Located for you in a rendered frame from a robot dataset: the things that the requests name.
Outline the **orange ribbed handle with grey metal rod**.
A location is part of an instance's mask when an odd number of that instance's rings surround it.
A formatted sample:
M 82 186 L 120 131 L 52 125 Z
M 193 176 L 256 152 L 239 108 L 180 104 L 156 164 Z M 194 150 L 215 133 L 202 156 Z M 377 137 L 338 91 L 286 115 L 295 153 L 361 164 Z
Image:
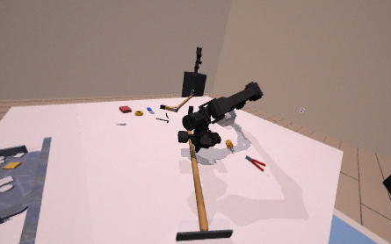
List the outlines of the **orange ribbed handle with grey metal rod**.
M 234 152 L 233 149 L 232 149 L 232 147 L 234 147 L 232 141 L 231 141 L 231 140 L 227 140 L 227 141 L 226 141 L 226 144 L 227 144 L 227 147 L 228 147 L 229 149 L 231 148 L 232 152 Z

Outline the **orange tile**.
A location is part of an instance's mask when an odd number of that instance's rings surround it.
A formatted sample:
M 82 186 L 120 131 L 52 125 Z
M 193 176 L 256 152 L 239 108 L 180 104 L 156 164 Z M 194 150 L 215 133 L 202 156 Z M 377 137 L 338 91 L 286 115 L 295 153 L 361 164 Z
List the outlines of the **orange tile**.
M 3 167 L 3 169 L 14 169 L 16 168 L 21 162 L 10 162 L 6 166 Z

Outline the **red-handled pliers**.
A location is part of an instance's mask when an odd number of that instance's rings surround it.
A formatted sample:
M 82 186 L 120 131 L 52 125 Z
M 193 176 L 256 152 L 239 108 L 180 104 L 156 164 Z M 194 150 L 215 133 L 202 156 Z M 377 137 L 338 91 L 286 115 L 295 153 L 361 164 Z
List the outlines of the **red-handled pliers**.
M 260 166 L 257 165 L 257 163 L 258 163 L 258 164 L 260 164 L 260 165 L 262 165 L 262 166 L 265 166 L 264 163 L 262 163 L 262 162 L 260 162 L 260 161 L 257 161 L 257 160 L 255 160 L 255 159 L 252 159 L 252 158 L 250 158 L 248 155 L 246 155 L 245 159 L 247 159 L 248 161 L 251 161 L 251 162 L 252 162 L 256 167 L 258 167 L 261 171 L 264 171 Z

